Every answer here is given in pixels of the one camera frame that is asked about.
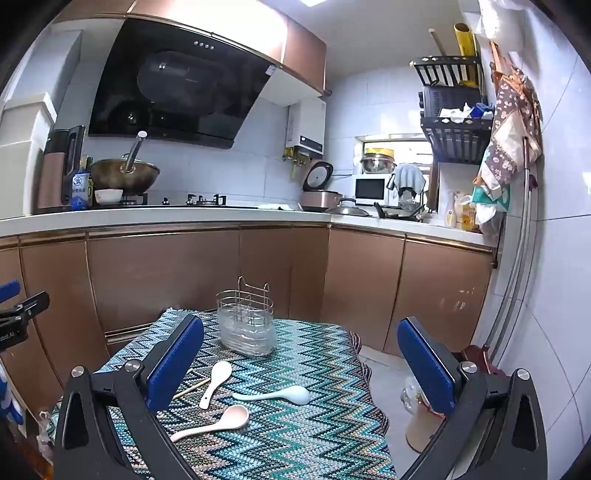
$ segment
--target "yellow lid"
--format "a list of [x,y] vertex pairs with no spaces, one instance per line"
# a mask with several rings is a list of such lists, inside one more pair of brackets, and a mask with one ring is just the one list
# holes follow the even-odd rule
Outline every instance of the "yellow lid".
[[389,148],[368,148],[365,153],[377,153],[394,158],[394,150],[390,150]]

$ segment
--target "window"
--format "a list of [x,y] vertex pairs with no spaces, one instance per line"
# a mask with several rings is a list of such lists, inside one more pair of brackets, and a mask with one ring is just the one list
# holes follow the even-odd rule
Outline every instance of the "window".
[[396,162],[396,165],[412,163],[417,166],[423,172],[423,177],[426,181],[425,189],[423,190],[424,200],[422,203],[426,202],[430,184],[429,174],[431,172],[431,165],[433,164],[433,150],[428,141],[366,141],[363,143],[363,153],[365,153],[368,148],[389,148],[390,150],[394,150],[394,161]]

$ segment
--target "white countertop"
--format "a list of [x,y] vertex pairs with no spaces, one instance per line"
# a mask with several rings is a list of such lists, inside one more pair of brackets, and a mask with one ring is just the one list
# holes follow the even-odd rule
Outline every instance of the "white countertop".
[[496,242],[478,233],[464,232],[425,223],[385,220],[375,217],[330,215],[328,213],[237,208],[135,207],[83,212],[49,213],[0,220],[0,237],[57,230],[107,226],[192,222],[320,222],[385,231],[413,233],[434,238],[493,247]]

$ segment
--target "blue gripper pad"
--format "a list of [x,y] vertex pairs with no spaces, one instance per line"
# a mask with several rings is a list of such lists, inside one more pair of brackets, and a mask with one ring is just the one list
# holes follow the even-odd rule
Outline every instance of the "blue gripper pad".
[[193,363],[203,343],[203,322],[198,317],[187,315],[170,337],[169,340],[154,345],[144,361],[146,367],[150,367],[150,355],[162,355],[146,381],[146,405],[153,414],[168,408]]
[[433,410],[448,416],[456,406],[453,382],[408,320],[398,324],[398,347]]
[[16,280],[0,285],[0,303],[16,297],[21,292],[21,285]]

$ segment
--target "wooden stick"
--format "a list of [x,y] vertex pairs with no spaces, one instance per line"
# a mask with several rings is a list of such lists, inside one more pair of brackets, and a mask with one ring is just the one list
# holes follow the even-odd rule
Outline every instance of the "wooden stick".
[[433,37],[433,40],[435,41],[435,44],[437,45],[437,48],[439,49],[439,53],[444,57],[447,56],[447,54],[445,53],[445,50],[443,49],[443,45],[441,44],[441,41],[439,40],[439,37],[437,36],[437,33],[435,32],[435,29],[429,28],[429,33]]
[[198,384],[189,387],[186,390],[183,390],[181,393],[177,393],[174,397],[173,400],[176,400],[178,398],[184,397],[187,393],[191,393],[193,390],[197,390],[199,387],[204,386],[206,383],[209,383],[211,379],[210,378],[206,378],[205,380],[201,380]]

